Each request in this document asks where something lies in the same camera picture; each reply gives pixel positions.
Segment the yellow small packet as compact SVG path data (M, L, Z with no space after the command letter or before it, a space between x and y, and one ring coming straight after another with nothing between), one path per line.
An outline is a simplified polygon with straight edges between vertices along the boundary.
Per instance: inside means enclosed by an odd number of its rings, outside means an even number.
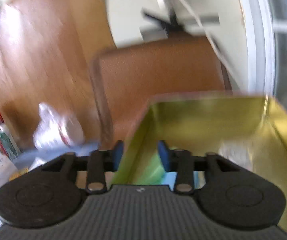
M23 169L21 169L21 170L18 170L18 171L14 172L14 173L10 176L9 181L12 181L12 180L14 180L14 179L16 179L16 178L18 178L18 177L20 177L20 176L22 176L22 175L28 173L28 172L29 172L29 169L28 169L27 167L25 167L25 168L23 168Z

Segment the plastic bag of paper cups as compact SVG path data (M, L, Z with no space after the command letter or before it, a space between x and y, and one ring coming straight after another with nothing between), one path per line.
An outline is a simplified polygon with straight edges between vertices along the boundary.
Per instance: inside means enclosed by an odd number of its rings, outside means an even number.
M39 103L39 124L33 134L37 149L76 146L84 142L81 124L74 114L59 114L50 105Z

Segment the brown woven chair cushion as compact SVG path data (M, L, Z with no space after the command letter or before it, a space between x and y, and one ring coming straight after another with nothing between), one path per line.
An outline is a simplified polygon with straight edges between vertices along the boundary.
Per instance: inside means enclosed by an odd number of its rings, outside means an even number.
M204 35L102 51L89 74L105 146L125 139L156 96L231 90L228 71Z

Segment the blue striped tablecloth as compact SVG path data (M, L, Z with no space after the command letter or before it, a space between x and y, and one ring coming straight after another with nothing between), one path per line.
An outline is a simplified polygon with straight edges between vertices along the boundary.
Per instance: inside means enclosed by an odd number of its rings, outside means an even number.
M14 161L30 170L0 187L2 224L21 229L53 226L73 216L86 197L86 172L97 142L26 151Z

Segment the pink metal tin box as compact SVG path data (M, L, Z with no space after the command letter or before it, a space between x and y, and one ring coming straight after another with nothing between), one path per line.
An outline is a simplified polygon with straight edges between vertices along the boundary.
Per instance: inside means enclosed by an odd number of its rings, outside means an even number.
M184 94L157 96L125 138L116 184L135 184L160 140L193 155L215 152L280 187L287 231L287 111L269 96Z

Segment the green white tube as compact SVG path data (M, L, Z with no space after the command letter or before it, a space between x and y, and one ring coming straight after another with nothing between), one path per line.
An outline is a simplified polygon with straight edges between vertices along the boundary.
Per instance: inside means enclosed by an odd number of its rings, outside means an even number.
M15 160L20 150L5 123L0 124L0 141L11 161Z

